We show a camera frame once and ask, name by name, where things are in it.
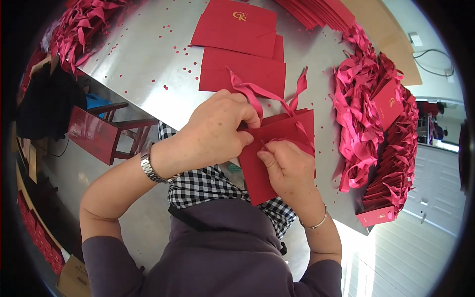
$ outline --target green object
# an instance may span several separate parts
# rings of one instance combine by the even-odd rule
[[[228,170],[229,170],[229,172],[231,172],[231,173],[235,173],[235,172],[241,171],[242,169],[241,169],[239,166],[236,166],[236,165],[234,165],[234,164],[231,164],[231,165],[229,165]]]

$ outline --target metal watch band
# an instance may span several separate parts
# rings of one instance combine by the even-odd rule
[[[181,173],[176,174],[172,176],[171,178],[164,179],[160,177],[150,165],[150,151],[152,149],[152,144],[153,144],[153,141],[151,140],[147,142],[147,144],[143,146],[142,151],[140,153],[140,166],[142,167],[143,172],[148,176],[149,179],[151,179],[152,181],[156,183],[160,183],[160,182],[170,183],[174,181],[181,175]]]
[[[300,225],[302,225],[302,227],[304,227],[305,229],[316,229],[318,226],[322,225],[323,222],[325,222],[326,217],[327,217],[327,215],[328,215],[328,211],[327,211],[327,209],[326,209],[326,204],[324,204],[324,205],[325,205],[325,216],[323,217],[323,220],[322,220],[320,223],[316,224],[315,226],[306,227],[306,226],[304,226],[304,224],[302,223],[302,221],[299,219]]]

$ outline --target electrical outlet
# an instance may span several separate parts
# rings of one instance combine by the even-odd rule
[[[449,77],[447,77],[448,82],[453,83],[454,82],[454,76],[451,75],[451,74],[453,74],[452,69],[446,69],[445,73],[446,73],[446,75],[450,75]]]
[[[421,47],[422,46],[422,40],[420,39],[419,34],[417,34],[416,32],[409,33],[409,38],[411,38],[412,44],[415,47]]]

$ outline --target silver bangle bracelet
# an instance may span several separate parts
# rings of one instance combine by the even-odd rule
[[[315,226],[306,227],[306,226],[304,226],[304,224],[302,223],[302,221],[299,219],[300,225],[302,225],[302,227],[304,227],[305,229],[315,229],[315,228],[317,228],[318,226],[322,225],[323,222],[325,222],[326,217],[327,217],[327,214],[328,214],[328,211],[327,211],[327,209],[326,209],[326,204],[324,204],[324,205],[325,205],[325,216],[323,217],[323,220],[322,220],[320,223],[316,224]]]

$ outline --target hand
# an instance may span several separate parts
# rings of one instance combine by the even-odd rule
[[[269,152],[257,156],[269,172],[274,191],[291,208],[301,208],[316,192],[314,186],[315,158],[290,141],[272,141],[266,145]]]
[[[254,138],[246,131],[236,131],[241,121],[249,128],[259,128],[255,109],[242,94],[220,90],[200,104],[178,133],[189,154],[190,169],[224,163],[239,156]]]
[[[40,65],[40,63],[35,64],[35,65],[31,68],[31,71],[30,71],[30,78],[33,76],[33,74],[35,74],[36,72],[38,72],[42,67],[43,67],[43,64],[41,64],[41,65]]]

